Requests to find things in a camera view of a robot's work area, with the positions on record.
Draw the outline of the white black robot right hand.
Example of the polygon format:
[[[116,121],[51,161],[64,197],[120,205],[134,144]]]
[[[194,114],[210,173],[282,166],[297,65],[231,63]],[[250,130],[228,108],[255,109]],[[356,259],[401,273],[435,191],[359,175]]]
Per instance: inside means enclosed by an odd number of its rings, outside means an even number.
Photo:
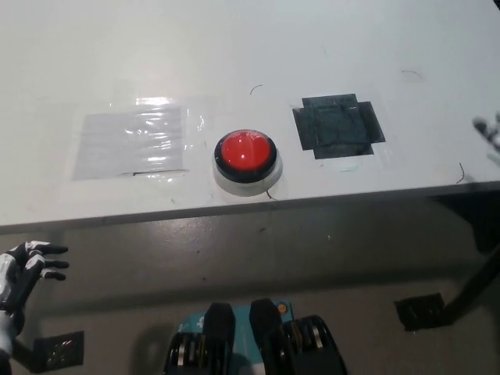
[[[490,124],[483,118],[476,117],[472,120],[473,128],[481,135],[481,137],[496,151],[499,152],[499,124],[500,116],[495,114],[495,121]]]

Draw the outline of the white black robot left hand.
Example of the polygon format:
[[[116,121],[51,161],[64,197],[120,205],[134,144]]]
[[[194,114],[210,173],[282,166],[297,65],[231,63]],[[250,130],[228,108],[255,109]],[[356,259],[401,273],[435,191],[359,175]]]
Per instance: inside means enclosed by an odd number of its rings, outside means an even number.
[[[51,242],[26,241],[2,253],[1,310],[8,315],[19,312],[41,279],[65,280],[60,270],[67,269],[69,263],[47,256],[61,255],[68,250]]]

